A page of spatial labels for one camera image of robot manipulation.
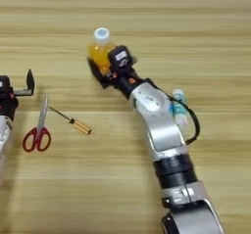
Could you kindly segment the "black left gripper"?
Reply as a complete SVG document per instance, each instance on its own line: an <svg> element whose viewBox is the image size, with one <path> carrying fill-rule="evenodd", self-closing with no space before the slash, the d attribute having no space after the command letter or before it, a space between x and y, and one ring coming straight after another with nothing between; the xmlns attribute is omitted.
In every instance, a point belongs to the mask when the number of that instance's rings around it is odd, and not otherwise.
<svg viewBox="0 0 251 234"><path fill-rule="evenodd" d="M26 75L27 89L14 90L10 87L5 92L0 92L0 116L8 117L13 120L16 109L19 105L18 96L32 96L34 93L34 78L31 70L28 70Z"/></svg>

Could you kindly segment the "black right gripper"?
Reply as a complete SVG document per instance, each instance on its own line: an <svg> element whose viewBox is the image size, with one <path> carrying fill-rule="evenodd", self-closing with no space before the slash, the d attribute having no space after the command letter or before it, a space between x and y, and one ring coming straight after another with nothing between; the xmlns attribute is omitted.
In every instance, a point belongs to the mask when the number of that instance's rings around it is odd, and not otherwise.
<svg viewBox="0 0 251 234"><path fill-rule="evenodd" d="M111 67L110 71L108 71L106 74L102 74L92 59L88 58L87 62L92 74L103 88L113 86L127 99L136 87L145 82L143 78L138 76L132 66L122 68ZM137 58L132 57L131 64L134 65L136 63Z"/></svg>

